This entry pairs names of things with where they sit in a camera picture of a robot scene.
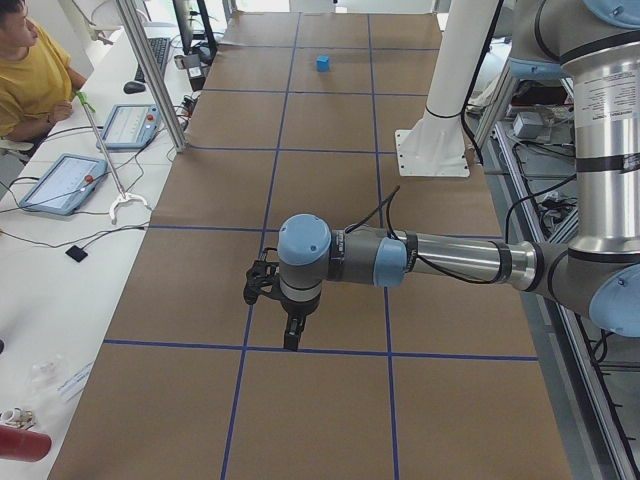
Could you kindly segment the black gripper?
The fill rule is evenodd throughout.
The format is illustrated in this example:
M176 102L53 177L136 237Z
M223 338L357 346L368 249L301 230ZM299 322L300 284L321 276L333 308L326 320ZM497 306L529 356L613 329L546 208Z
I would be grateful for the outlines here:
M281 300L280 304L287 313L287 323L283 334L283 348L297 351L305 328L305 317L311 314L311 302Z

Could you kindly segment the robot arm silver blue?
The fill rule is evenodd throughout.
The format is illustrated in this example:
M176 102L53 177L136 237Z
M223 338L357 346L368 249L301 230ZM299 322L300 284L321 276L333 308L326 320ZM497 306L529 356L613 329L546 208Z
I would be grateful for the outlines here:
M565 73L574 86L578 231L568 244L456 240L300 214L277 253L283 345L296 350L324 281L399 285L409 272L508 283L618 335L639 333L639 5L520 1L511 68Z

